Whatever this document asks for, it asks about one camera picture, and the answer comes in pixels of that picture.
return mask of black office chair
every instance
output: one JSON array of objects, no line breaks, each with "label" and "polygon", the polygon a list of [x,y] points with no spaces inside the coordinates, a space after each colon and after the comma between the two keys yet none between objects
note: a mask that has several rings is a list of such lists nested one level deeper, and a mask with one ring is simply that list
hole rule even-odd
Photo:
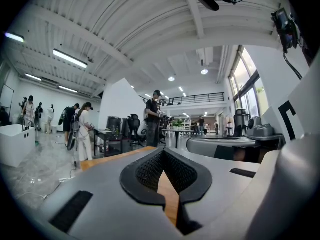
[{"label": "black office chair", "polygon": [[139,120],[139,116],[137,116],[136,114],[131,114],[131,116],[128,116],[127,118],[128,120],[128,124],[129,124],[129,129],[130,129],[130,136],[131,136],[131,143],[130,143],[130,147],[133,145],[139,145],[141,147],[145,147],[144,145],[142,145],[142,142],[145,142],[145,137],[141,137],[138,135],[138,129],[140,126],[140,120]]}]

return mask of cable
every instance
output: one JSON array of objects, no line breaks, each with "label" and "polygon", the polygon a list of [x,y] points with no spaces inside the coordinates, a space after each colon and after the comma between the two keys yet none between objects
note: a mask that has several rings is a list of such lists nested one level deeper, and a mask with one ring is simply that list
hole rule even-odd
[{"label": "cable", "polygon": [[285,60],[285,62],[289,65],[289,67],[293,70],[293,72],[296,74],[296,76],[299,78],[299,80],[302,79],[302,75],[299,73],[298,70],[296,70],[296,68],[289,62],[289,60],[286,57],[285,51],[283,51],[283,58]]}]

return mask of woman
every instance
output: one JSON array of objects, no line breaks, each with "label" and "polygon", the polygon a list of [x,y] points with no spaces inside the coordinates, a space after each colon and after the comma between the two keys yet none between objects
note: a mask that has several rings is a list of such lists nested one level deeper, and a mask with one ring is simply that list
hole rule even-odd
[{"label": "woman", "polygon": [[210,127],[209,127],[209,124],[205,123],[204,124],[204,135],[207,135],[207,133],[209,132],[210,133]]},{"label": "woman", "polygon": [[78,134],[79,138],[79,160],[92,160],[92,150],[89,131],[93,127],[89,123],[89,110],[91,109],[91,103],[85,103],[78,112],[80,130]]},{"label": "woman", "polygon": [[46,134],[51,133],[51,123],[54,117],[55,117],[55,109],[54,109],[54,105],[51,105],[51,107],[48,108],[48,121],[46,123]]},{"label": "woman", "polygon": [[25,103],[22,116],[27,125],[31,125],[35,117],[34,97],[31,95],[27,103]]}]

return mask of wall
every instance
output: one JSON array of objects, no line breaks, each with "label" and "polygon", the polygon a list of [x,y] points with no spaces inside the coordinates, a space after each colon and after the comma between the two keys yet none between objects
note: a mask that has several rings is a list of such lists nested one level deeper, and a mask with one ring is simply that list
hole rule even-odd
[{"label": "wall", "polygon": [[[287,97],[300,80],[283,58],[282,50],[245,45],[263,82],[269,106]],[[290,49],[287,58],[303,76],[309,66],[300,48]]]},{"label": "wall", "polygon": [[[95,102],[82,97],[76,97],[73,95],[68,95],[66,92],[60,93],[57,91],[49,90],[32,83],[21,81],[19,84],[19,88],[17,91],[14,92],[15,97],[12,101],[12,106],[14,106],[15,110],[14,113],[17,115],[21,114],[21,108],[19,108],[19,102],[22,103],[23,98],[29,98],[30,95],[33,96],[33,103],[35,107],[39,106],[39,103],[42,102],[43,114],[42,114],[42,122],[48,119],[48,111],[47,108],[54,105],[54,119],[52,125],[58,126],[58,122],[63,110],[66,107],[74,106],[76,103],[79,103],[82,106],[86,102],[91,102],[93,111],[89,112],[89,120],[90,123],[94,124],[95,126],[98,125],[98,118],[100,113],[100,103]],[[63,130],[63,125],[58,127],[58,131]]]},{"label": "wall", "polygon": [[142,122],[145,108],[146,104],[125,78],[115,84],[109,84],[104,89],[101,101],[103,113],[99,115],[99,129],[107,127],[109,116],[127,118],[130,114],[136,114]]}]

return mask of white partition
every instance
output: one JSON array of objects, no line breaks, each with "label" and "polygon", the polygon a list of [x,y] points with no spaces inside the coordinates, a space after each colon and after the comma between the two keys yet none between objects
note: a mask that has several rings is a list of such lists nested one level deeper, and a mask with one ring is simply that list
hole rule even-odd
[{"label": "white partition", "polygon": [[0,163],[18,167],[36,147],[35,128],[22,131],[22,125],[0,127]]}]

